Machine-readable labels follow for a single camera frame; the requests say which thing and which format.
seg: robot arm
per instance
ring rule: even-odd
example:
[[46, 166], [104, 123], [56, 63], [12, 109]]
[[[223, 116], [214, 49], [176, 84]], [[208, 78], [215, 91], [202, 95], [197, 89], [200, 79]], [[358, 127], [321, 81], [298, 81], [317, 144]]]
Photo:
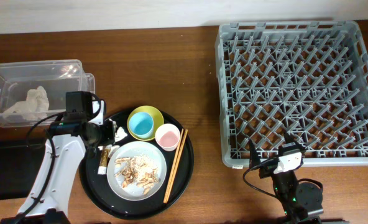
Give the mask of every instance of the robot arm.
[[[306, 149], [297, 143], [289, 134], [284, 135], [286, 144], [278, 149], [278, 156], [260, 162], [257, 151], [250, 141], [251, 164], [244, 173], [244, 181], [262, 193], [272, 196], [280, 201], [285, 210], [286, 217], [280, 218], [279, 223], [321, 223], [319, 215], [323, 213], [321, 183], [311, 179], [297, 180], [294, 170], [303, 165], [303, 155]], [[245, 179], [251, 170], [259, 170], [259, 177], [271, 177], [274, 193], [270, 194]]]
[[[69, 223], [66, 218], [68, 201], [76, 170], [86, 149], [95, 150], [98, 146], [114, 143], [116, 124], [111, 120], [104, 122], [106, 104], [101, 100], [93, 101], [92, 96], [95, 95], [82, 91], [67, 93], [67, 110], [63, 120], [53, 122], [47, 131], [52, 142], [49, 138], [45, 143], [44, 159], [30, 194], [18, 215], [3, 219], [1, 223], [25, 223], [29, 220], [46, 223], [50, 212], [54, 217], [56, 213], [62, 215], [62, 220], [66, 221], [61, 223]], [[37, 198], [44, 186], [43, 194]]]

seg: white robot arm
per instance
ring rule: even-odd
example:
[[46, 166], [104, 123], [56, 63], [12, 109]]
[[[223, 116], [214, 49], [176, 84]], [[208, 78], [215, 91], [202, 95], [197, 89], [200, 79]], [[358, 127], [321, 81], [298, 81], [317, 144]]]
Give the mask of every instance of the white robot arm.
[[25, 223], [34, 218], [46, 223], [45, 214], [50, 211], [60, 214], [63, 212], [68, 216], [73, 180], [86, 154], [86, 148], [95, 149], [97, 146], [114, 143], [116, 124], [114, 121], [104, 123], [106, 104], [101, 100], [92, 101], [91, 97], [91, 93], [87, 92], [67, 93], [67, 111], [63, 121], [52, 123], [48, 129], [47, 134], [52, 135], [52, 142], [48, 139], [45, 143], [44, 159], [32, 190], [18, 215], [3, 219], [1, 223]]

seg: clear plastic bin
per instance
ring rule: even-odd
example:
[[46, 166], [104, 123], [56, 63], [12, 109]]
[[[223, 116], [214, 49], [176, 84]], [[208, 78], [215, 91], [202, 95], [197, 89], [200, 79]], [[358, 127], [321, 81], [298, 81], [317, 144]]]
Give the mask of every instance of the clear plastic bin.
[[[28, 91], [38, 86], [46, 90], [48, 111], [3, 114], [16, 102], [25, 101]], [[32, 126], [39, 118], [28, 120], [23, 115], [42, 113], [50, 116], [65, 111], [65, 93], [69, 91], [95, 93], [94, 76], [83, 71], [79, 60], [0, 64], [0, 127]]]

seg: small white cup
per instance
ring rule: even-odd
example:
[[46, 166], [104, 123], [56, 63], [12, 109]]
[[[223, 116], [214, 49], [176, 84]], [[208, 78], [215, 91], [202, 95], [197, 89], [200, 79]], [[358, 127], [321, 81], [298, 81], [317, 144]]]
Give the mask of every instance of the small white cup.
[[173, 151], [180, 141], [180, 131], [172, 124], [163, 124], [157, 129], [155, 140], [165, 151]]

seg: food on plate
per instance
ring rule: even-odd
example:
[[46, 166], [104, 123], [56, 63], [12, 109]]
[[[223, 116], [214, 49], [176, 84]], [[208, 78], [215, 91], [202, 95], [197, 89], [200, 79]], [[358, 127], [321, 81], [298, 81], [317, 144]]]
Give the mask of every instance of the food on plate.
[[115, 177], [123, 175], [122, 188], [136, 182], [136, 186], [144, 188], [143, 194], [146, 195], [158, 182], [158, 166], [149, 156], [139, 155], [118, 158], [115, 160], [115, 167], [121, 167], [123, 163], [126, 165], [115, 174]]

